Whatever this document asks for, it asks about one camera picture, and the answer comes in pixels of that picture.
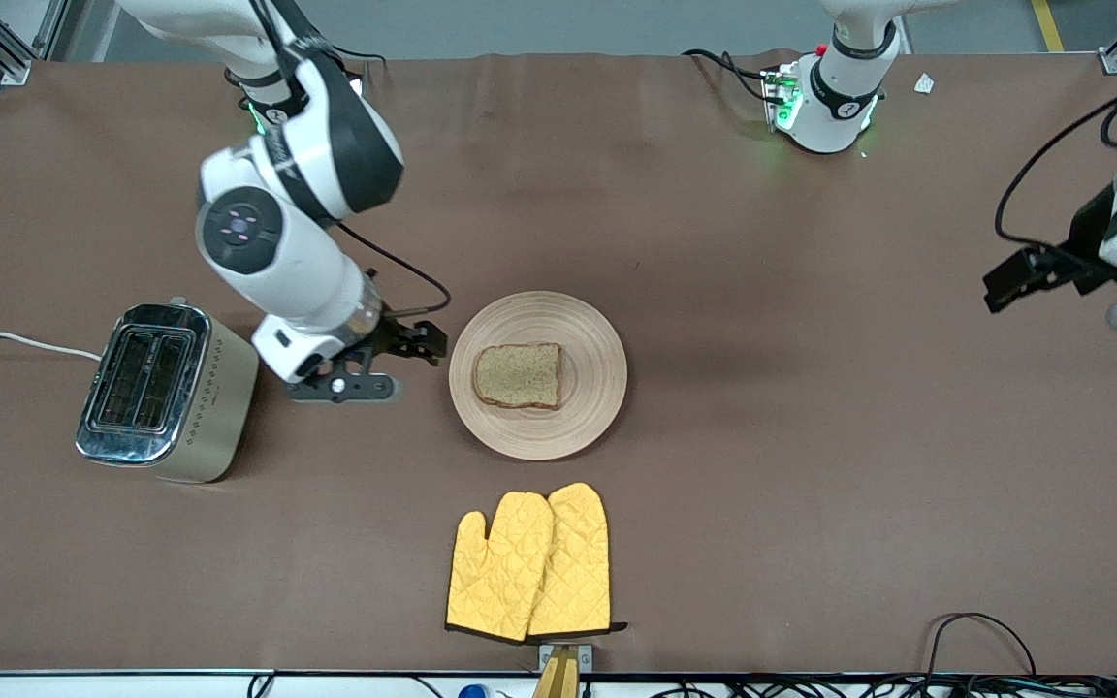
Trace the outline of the grey metal bracket plate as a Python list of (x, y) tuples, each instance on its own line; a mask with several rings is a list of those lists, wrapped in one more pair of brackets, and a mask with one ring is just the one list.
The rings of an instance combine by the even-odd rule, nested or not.
[(594, 646), (581, 644), (577, 641), (561, 641), (555, 644), (544, 644), (537, 647), (537, 673), (545, 671), (550, 659), (554, 654), (571, 654), (573, 662), (577, 666), (577, 672), (588, 673), (593, 671)]

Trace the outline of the round wooden plate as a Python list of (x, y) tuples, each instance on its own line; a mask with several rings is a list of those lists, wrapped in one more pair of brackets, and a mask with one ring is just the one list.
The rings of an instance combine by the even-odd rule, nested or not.
[[(495, 407), (480, 400), (474, 372), (484, 350), (537, 343), (562, 348), (558, 407)], [(585, 450), (615, 423), (626, 385), (626, 350), (615, 327), (593, 305), (558, 291), (522, 291), (485, 306), (449, 355), (449, 395), (464, 426), (491, 450), (528, 462)]]

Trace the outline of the left base connector box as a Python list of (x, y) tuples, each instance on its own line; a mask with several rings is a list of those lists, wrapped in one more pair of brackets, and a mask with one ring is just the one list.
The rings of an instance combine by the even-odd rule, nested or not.
[(758, 71), (758, 83), (764, 97), (764, 115), (771, 132), (792, 130), (803, 106), (804, 96), (799, 67), (801, 63), (792, 61)]

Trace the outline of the cream and chrome toaster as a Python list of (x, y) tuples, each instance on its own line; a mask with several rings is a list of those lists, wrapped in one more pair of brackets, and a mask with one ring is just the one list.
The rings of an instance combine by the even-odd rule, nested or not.
[(230, 468), (260, 358), (247, 340), (182, 303), (116, 322), (75, 436), (85, 459), (159, 480), (214, 482)]

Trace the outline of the slice of brown bread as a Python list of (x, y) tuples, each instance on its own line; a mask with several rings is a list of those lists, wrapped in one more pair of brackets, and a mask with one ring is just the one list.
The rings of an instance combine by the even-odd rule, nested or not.
[(474, 358), (472, 390), (490, 407), (558, 410), (562, 361), (557, 343), (488, 346)]

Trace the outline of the brown table cover sheet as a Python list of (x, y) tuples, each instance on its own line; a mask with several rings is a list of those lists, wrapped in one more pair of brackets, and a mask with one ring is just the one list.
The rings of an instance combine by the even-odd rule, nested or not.
[(859, 150), (811, 156), (693, 59), (373, 67), (405, 176), (351, 229), (447, 284), (451, 336), (518, 291), (595, 306), (615, 423), (519, 462), (443, 369), (378, 361), (402, 389), (373, 405), (262, 371), (229, 476), (175, 485), (77, 452), (96, 364), (0, 341), (0, 670), (519, 670), (443, 627), (454, 530), (590, 482), (628, 623), (598, 670), (909, 672), (973, 611), (1042, 672), (1117, 673), (1117, 287), (981, 300), (1008, 181), (1117, 79), (930, 54), (887, 92)]

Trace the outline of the yellow quilted oven mitt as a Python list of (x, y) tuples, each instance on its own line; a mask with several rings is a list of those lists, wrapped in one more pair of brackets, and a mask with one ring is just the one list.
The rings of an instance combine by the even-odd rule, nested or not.
[(506, 493), (491, 519), (464, 514), (454, 534), (448, 631), (522, 646), (540, 600), (554, 513), (540, 493)]
[(550, 493), (547, 504), (553, 539), (525, 641), (547, 644), (626, 631), (626, 621), (612, 620), (609, 526), (601, 495), (588, 482), (572, 482)]

